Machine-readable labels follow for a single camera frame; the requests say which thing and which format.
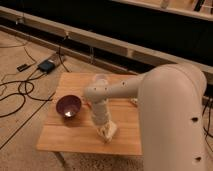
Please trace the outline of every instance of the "wire on floor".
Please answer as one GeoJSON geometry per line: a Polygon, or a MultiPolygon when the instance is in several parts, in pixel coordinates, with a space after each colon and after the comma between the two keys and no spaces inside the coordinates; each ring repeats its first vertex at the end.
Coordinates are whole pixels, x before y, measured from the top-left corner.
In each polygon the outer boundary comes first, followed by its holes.
{"type": "Polygon", "coordinates": [[[9,94],[9,95],[7,95],[7,96],[5,96],[5,97],[3,97],[3,98],[0,99],[0,102],[1,102],[1,101],[5,100],[5,99],[11,97],[11,96],[20,96],[20,97],[23,98],[23,101],[22,101],[21,105],[20,105],[17,109],[15,109],[14,111],[9,112],[9,113],[7,113],[7,114],[3,114],[3,115],[1,114],[1,115],[0,115],[0,118],[8,117],[8,116],[10,116],[10,115],[15,114],[15,113],[18,112],[19,110],[21,110],[21,109],[23,108],[23,106],[25,105],[25,103],[26,103],[26,96],[28,96],[29,98],[31,98],[31,99],[33,99],[33,100],[39,100],[39,101],[44,101],[44,102],[46,102],[46,101],[51,101],[51,99],[38,99],[38,98],[34,98],[34,97],[29,96],[29,94],[32,93],[33,90],[34,90],[34,88],[35,88],[35,85],[34,85],[31,81],[38,80],[38,79],[40,79],[42,76],[45,75],[44,73],[42,73],[42,74],[39,75],[38,77],[31,78],[31,77],[35,74],[36,71],[38,71],[38,70],[37,70],[37,69],[34,70],[34,71],[28,76],[28,78],[27,78],[26,80],[9,81],[9,82],[5,82],[5,83],[0,84],[0,87],[1,87],[1,86],[4,86],[4,85],[18,84],[18,83],[19,83],[19,87],[21,87],[20,85],[22,85],[22,84],[25,85],[24,93],[21,91],[21,89],[18,88],[18,92],[11,93],[11,94],[9,94]],[[27,87],[28,87],[27,84],[31,85],[31,89],[27,89],[27,87]]]}
{"type": "Polygon", "coordinates": [[[208,124],[207,124],[207,129],[205,128],[205,126],[203,127],[204,132],[205,132],[205,141],[206,144],[208,146],[208,148],[210,149],[210,151],[213,153],[213,148],[211,147],[211,145],[208,142],[208,137],[209,138],[213,138],[213,135],[210,133],[210,126],[211,126],[211,108],[213,107],[213,99],[211,97],[209,97],[208,101],[205,104],[205,107],[203,109],[203,113],[202,116],[205,115],[205,111],[207,109],[207,106],[209,106],[209,111],[208,111],[208,124]]]}
{"type": "MultiPolygon", "coordinates": [[[[52,93],[50,96],[49,96],[49,100],[53,97],[53,95],[55,94],[55,92],[54,93],[52,93]]],[[[19,128],[17,128],[16,129],[16,131],[0,146],[0,150],[2,150],[9,142],[10,142],[10,140],[33,118],[33,116],[36,114],[36,113],[38,113],[38,111],[47,103],[48,101],[44,101],[44,103],[42,103],[39,107],[38,107],[38,109],[36,109],[36,111],[35,112],[33,112],[31,115],[30,115],[30,117],[26,120],[26,121],[24,121],[24,123],[19,127],[19,128]]]]}

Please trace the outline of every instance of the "black device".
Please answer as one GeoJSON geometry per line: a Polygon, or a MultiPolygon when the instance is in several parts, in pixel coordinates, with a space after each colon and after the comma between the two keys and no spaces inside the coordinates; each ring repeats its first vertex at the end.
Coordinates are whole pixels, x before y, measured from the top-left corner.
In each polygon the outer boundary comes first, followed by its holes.
{"type": "MultiPolygon", "coordinates": [[[[62,62],[64,61],[64,56],[60,56],[62,62]]],[[[41,72],[45,72],[45,73],[50,73],[51,71],[53,71],[57,66],[60,65],[60,58],[59,58],[59,54],[54,53],[52,54],[48,59],[44,60],[43,62],[41,62],[38,65],[38,69],[41,72]]]]}
{"type": "Polygon", "coordinates": [[[19,72],[22,72],[22,71],[28,69],[30,66],[31,66],[31,65],[23,64],[23,65],[20,65],[19,67],[17,67],[17,70],[18,70],[19,72]]]}

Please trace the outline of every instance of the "table leg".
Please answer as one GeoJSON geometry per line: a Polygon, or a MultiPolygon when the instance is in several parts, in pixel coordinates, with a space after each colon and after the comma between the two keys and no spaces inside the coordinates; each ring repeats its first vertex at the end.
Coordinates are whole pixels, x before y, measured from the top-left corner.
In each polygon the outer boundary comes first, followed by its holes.
{"type": "Polygon", "coordinates": [[[63,167],[67,166],[67,163],[64,159],[64,157],[62,156],[62,154],[60,152],[53,152],[56,156],[56,158],[60,161],[60,163],[62,164],[63,167]]]}

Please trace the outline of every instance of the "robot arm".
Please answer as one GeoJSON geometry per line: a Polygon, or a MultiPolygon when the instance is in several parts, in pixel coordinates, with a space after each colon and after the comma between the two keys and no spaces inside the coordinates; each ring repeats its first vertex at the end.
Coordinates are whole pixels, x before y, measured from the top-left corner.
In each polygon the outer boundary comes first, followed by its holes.
{"type": "Polygon", "coordinates": [[[138,97],[145,171],[204,171],[202,131],[204,74],[191,64],[170,64],[108,85],[98,77],[84,91],[92,103],[92,120],[109,141],[117,126],[110,119],[107,98],[138,97]]]}

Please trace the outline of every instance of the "floor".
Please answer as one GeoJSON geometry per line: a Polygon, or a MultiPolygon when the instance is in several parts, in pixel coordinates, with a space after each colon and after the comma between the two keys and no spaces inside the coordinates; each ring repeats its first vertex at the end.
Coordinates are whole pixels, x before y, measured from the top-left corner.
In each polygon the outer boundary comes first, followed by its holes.
{"type": "MultiPolygon", "coordinates": [[[[17,39],[0,31],[0,47],[20,44],[17,39]]],[[[27,51],[38,63],[49,57],[53,51],[37,44],[29,42],[27,51]]],[[[72,57],[66,57],[65,65],[73,72],[99,72],[109,73],[101,68],[81,62],[72,57]]],[[[23,47],[0,49],[0,78],[5,74],[15,73],[16,67],[32,61],[27,57],[23,47]]],[[[20,80],[26,78],[34,68],[30,68],[16,76],[8,76],[5,81],[20,80]]],[[[57,87],[58,80],[64,68],[59,66],[50,75],[38,81],[34,81],[36,87],[33,95],[39,98],[47,98],[57,87]]],[[[9,86],[4,95],[17,90],[15,85],[9,86]]],[[[0,115],[11,112],[18,107],[21,98],[11,97],[0,103],[0,115]]],[[[22,110],[7,118],[0,118],[0,147],[14,133],[14,131],[26,121],[26,119],[41,105],[42,102],[27,99],[22,110]]],[[[52,152],[36,150],[36,143],[42,129],[49,103],[46,104],[32,119],[0,150],[1,171],[62,171],[64,170],[52,152]]],[[[207,150],[208,170],[213,170],[213,153],[207,150]]],[[[141,156],[118,156],[80,153],[62,153],[69,164],[70,170],[75,171],[142,171],[143,162],[141,156]]]]}
{"type": "MultiPolygon", "coordinates": [[[[129,1],[145,2],[148,4],[154,4],[154,5],[160,6],[163,0],[129,0],[129,1]]],[[[169,0],[169,1],[170,3],[168,7],[192,11],[198,0],[169,0]]],[[[210,14],[211,6],[212,6],[212,0],[205,0],[200,12],[205,14],[210,14]]]]}

